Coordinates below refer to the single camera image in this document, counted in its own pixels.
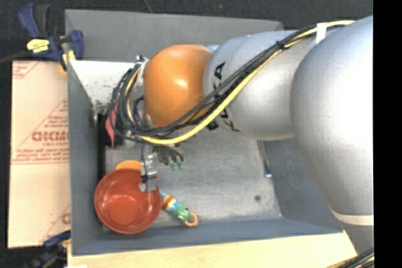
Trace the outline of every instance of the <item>gray box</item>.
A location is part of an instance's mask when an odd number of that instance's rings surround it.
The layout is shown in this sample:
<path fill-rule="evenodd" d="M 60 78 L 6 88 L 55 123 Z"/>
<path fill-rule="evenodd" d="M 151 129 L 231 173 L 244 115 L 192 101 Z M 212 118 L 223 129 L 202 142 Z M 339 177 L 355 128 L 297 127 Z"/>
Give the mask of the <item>gray box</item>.
<path fill-rule="evenodd" d="M 99 180 L 95 110 L 135 55 L 151 58 L 177 43 L 220 45 L 237 36 L 281 30 L 256 19 L 176 16 L 110 11 L 66 11 L 66 33 L 84 33 L 85 58 L 68 66 L 72 254 L 184 247 L 341 231 L 289 139 L 257 142 L 223 130 L 203 131 L 184 142 L 183 171 L 160 166 L 162 190 L 197 213 L 195 228 L 161 212 L 155 224 L 123 236 L 97 219 L 93 195 Z M 105 168 L 138 157 L 139 146 L 106 148 Z M 269 162 L 272 177 L 266 177 Z"/>

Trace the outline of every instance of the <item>clamp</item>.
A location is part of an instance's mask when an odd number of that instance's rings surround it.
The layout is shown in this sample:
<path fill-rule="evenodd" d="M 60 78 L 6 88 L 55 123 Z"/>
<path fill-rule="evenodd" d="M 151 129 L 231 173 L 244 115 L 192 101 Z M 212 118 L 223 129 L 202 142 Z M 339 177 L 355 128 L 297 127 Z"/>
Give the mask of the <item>clamp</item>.
<path fill-rule="evenodd" d="M 18 11 L 18 19 L 31 39 L 26 45 L 30 55 L 40 60 L 60 62 L 66 70 L 69 59 L 80 60 L 84 56 L 84 36 L 79 30 L 73 30 L 63 38 L 50 35 L 47 26 L 49 8 L 49 4 L 29 3 Z M 65 43 L 70 43 L 73 48 L 67 53 L 62 47 Z"/>

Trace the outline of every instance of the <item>red cup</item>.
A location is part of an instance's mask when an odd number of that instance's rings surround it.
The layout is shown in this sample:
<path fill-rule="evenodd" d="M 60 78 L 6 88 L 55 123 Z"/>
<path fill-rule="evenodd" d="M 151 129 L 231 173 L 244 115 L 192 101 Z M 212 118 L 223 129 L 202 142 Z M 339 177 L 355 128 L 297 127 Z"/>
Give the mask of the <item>red cup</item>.
<path fill-rule="evenodd" d="M 121 168 L 106 174 L 98 183 L 94 205 L 99 220 L 124 235 L 148 229 L 161 211 L 160 190 L 141 191 L 139 169 Z"/>

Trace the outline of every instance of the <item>orange object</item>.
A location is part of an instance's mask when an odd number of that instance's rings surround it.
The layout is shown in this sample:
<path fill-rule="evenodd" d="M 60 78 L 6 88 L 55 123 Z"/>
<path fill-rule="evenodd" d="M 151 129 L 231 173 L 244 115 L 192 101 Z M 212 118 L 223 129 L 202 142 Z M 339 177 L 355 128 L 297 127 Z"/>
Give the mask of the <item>orange object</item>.
<path fill-rule="evenodd" d="M 167 126 L 203 99 L 202 80 L 210 56 L 203 46 L 183 44 L 165 48 L 149 61 L 144 73 L 144 109 L 154 126 Z"/>
<path fill-rule="evenodd" d="M 99 220 L 110 230 L 129 235 L 148 229 L 161 211 L 160 190 L 141 191 L 139 169 L 121 168 L 105 175 L 95 190 Z"/>
<path fill-rule="evenodd" d="M 118 169 L 135 169 L 141 171 L 141 162 L 137 160 L 123 161 L 116 166 L 116 170 Z"/>

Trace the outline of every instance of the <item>white strip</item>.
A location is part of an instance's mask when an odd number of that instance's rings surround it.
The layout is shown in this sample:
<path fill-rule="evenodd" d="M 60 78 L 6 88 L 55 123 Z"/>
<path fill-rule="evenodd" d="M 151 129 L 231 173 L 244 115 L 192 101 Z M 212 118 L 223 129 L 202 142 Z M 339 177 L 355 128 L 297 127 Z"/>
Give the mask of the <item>white strip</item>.
<path fill-rule="evenodd" d="M 317 24 L 317 35 L 315 37 L 315 43 L 318 44 L 327 35 L 327 24 L 318 23 Z"/>
<path fill-rule="evenodd" d="M 374 215 L 341 215 L 331 211 L 336 219 L 349 225 L 374 225 Z"/>

